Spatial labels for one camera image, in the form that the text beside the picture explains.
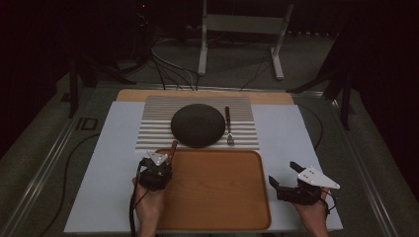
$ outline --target dark background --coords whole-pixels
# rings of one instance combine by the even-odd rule
[[[257,8],[255,2],[237,1],[236,14],[278,14]],[[231,4],[213,1],[209,9],[229,11]],[[147,8],[151,25],[164,29],[171,37],[186,39],[186,26],[196,28],[201,24],[201,1],[173,4],[159,0]],[[132,2],[115,0],[0,3],[0,156],[55,94],[55,83],[68,72],[70,56],[84,53],[110,65],[121,58],[147,56],[148,39],[139,38],[144,49],[134,55],[124,48],[134,34],[143,33],[136,28],[133,10]],[[360,91],[366,109],[417,197],[418,12],[418,1],[301,1],[295,6],[289,27],[289,34],[336,38],[321,73],[350,68],[353,88]],[[76,53],[69,50],[74,46]],[[89,69],[82,71],[84,83],[94,86],[96,79],[92,79]]]

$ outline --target white table surface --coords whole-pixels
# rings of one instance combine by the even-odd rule
[[[134,149],[144,105],[144,102],[113,102],[65,233],[129,232],[131,179],[138,162],[146,157],[146,150],[138,153]],[[272,176],[282,186],[295,187],[297,173],[290,168],[291,161],[321,171],[302,116],[298,107],[292,105],[252,105],[252,111],[272,217],[266,232],[303,230],[293,205],[277,200],[276,191],[268,182],[268,176]],[[327,200],[332,206],[331,198]],[[329,230],[343,228],[336,208],[327,218],[327,227]]]

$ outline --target wooden board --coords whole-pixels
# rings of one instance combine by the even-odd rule
[[[248,97],[252,105],[293,105],[293,97],[279,92],[238,92],[238,91],[174,91],[123,89],[117,101],[145,102],[148,96],[177,97]]]
[[[168,153],[168,149],[158,152]],[[178,149],[172,166],[160,230],[241,231],[270,226],[258,153]]]

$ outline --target striped placemat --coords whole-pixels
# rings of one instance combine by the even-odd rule
[[[258,136],[252,108],[247,97],[161,97],[149,96],[138,132],[135,150],[157,150],[170,147],[175,137],[170,129],[173,115],[191,104],[205,104],[219,110],[225,117],[224,108],[230,107],[231,131],[234,146],[227,144],[227,129],[224,136],[206,149],[259,150]]]

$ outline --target metal stand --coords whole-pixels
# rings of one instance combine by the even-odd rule
[[[206,75],[207,69],[207,31],[223,32],[241,32],[241,33],[259,33],[259,34],[278,34],[278,42],[271,48],[272,63],[275,69],[275,75],[278,80],[284,79],[283,68],[279,58],[281,45],[287,32],[290,22],[293,4],[289,4],[286,14],[283,18],[265,18],[265,17],[247,17],[230,16],[207,13],[207,0],[204,1],[203,9],[203,35],[200,54],[200,64],[198,72],[201,76]]]

